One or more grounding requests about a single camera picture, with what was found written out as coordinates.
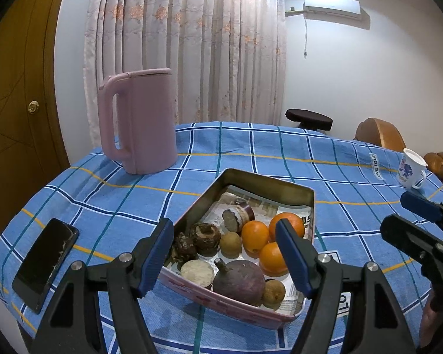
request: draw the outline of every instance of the newspaper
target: newspaper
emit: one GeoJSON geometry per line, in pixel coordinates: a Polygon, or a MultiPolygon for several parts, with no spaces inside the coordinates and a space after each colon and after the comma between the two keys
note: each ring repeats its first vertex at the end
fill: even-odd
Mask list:
{"type": "MultiPolygon", "coordinates": [[[[251,208],[253,209],[253,212],[255,214],[255,219],[257,221],[261,221],[261,222],[264,222],[266,225],[269,225],[270,221],[272,220],[272,218],[276,214],[279,214],[282,212],[294,213],[294,214],[297,214],[299,217],[301,217],[301,219],[304,221],[304,225],[305,225],[305,237],[304,238],[308,238],[308,236],[312,235],[312,231],[310,230],[311,208],[309,206],[301,206],[301,207],[297,206],[296,208],[293,209],[293,208],[289,208],[289,207],[275,205],[273,203],[268,202],[265,199],[252,198],[249,195],[242,194],[241,192],[235,191],[234,189],[230,189],[230,190],[228,190],[228,192],[231,192],[231,193],[236,194],[237,196],[243,198],[248,203],[248,205],[251,206],[251,208]]],[[[232,205],[227,205],[227,204],[220,203],[220,202],[214,202],[212,204],[212,206],[210,207],[210,209],[206,212],[206,214],[201,218],[200,221],[215,224],[216,226],[218,226],[218,228],[220,229],[220,232],[222,234],[228,233],[228,230],[225,228],[223,218],[221,215],[223,214],[223,211],[225,211],[226,209],[229,209],[231,207],[232,207],[232,205]]],[[[233,260],[249,260],[251,262],[254,262],[257,265],[259,264],[259,259],[250,257],[249,255],[246,254],[244,249],[241,252],[240,256],[235,259],[226,258],[220,251],[218,251],[217,254],[215,254],[213,257],[204,257],[199,254],[199,259],[208,262],[211,265],[211,267],[214,269],[215,275],[218,272],[218,268],[214,264],[214,261],[217,258],[222,258],[223,261],[225,261],[227,263],[230,261],[233,261],[233,260]]],[[[173,272],[180,274],[180,272],[177,268],[177,264],[171,264],[169,266],[169,269],[173,272]]],[[[279,308],[277,310],[275,310],[275,312],[283,314],[283,315],[295,315],[301,311],[303,304],[304,304],[304,297],[303,297],[303,294],[300,293],[295,288],[290,274],[285,274],[283,276],[278,276],[278,277],[269,277],[269,276],[265,275],[265,278],[266,279],[269,279],[269,278],[276,279],[278,281],[281,281],[285,286],[285,290],[286,290],[285,298],[281,302],[279,308]]],[[[265,307],[263,305],[260,307],[262,309],[272,311],[272,309],[268,309],[267,307],[265,307]]]]}

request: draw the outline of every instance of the door knob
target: door knob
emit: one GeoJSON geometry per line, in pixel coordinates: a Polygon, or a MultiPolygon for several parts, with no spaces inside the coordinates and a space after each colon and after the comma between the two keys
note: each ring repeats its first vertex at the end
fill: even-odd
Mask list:
{"type": "Polygon", "coordinates": [[[28,112],[34,114],[38,111],[39,108],[40,105],[38,104],[38,101],[31,101],[30,104],[28,105],[28,112]]]}

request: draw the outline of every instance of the stool cushion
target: stool cushion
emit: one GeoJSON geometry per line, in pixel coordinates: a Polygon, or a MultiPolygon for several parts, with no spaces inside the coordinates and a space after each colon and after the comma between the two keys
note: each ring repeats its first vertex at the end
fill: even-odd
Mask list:
{"type": "Polygon", "coordinates": [[[300,122],[301,124],[320,130],[331,130],[333,125],[331,118],[320,113],[311,112],[310,110],[289,109],[285,113],[285,116],[290,121],[300,122]]]}

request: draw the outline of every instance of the beet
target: beet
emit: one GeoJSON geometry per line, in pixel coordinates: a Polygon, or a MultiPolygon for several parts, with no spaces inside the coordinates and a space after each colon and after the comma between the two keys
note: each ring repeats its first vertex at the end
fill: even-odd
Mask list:
{"type": "Polygon", "coordinates": [[[190,229],[189,235],[192,241],[194,241],[197,252],[206,257],[212,257],[216,254],[220,238],[222,237],[214,224],[206,222],[194,224],[190,229]]]}
{"type": "Polygon", "coordinates": [[[215,260],[218,273],[212,289],[225,297],[248,305],[259,306],[263,297],[265,280],[261,269],[253,262],[236,260],[225,264],[215,260]]]}

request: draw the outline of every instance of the orange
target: orange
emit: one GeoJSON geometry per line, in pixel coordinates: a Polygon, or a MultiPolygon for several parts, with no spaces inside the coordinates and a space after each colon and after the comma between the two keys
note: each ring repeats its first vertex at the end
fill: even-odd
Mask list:
{"type": "Polygon", "coordinates": [[[276,224],[280,219],[289,220],[297,235],[300,238],[304,237],[305,235],[304,221],[302,221],[302,219],[297,214],[285,212],[276,215],[269,223],[269,236],[271,238],[271,241],[276,240],[276,224]]]}
{"type": "Polygon", "coordinates": [[[249,221],[241,229],[241,240],[246,251],[258,253],[269,242],[269,229],[261,221],[249,221]]]}
{"type": "Polygon", "coordinates": [[[259,267],[270,276],[278,276],[287,272],[287,265],[277,242],[268,243],[259,253],[259,267]]]}

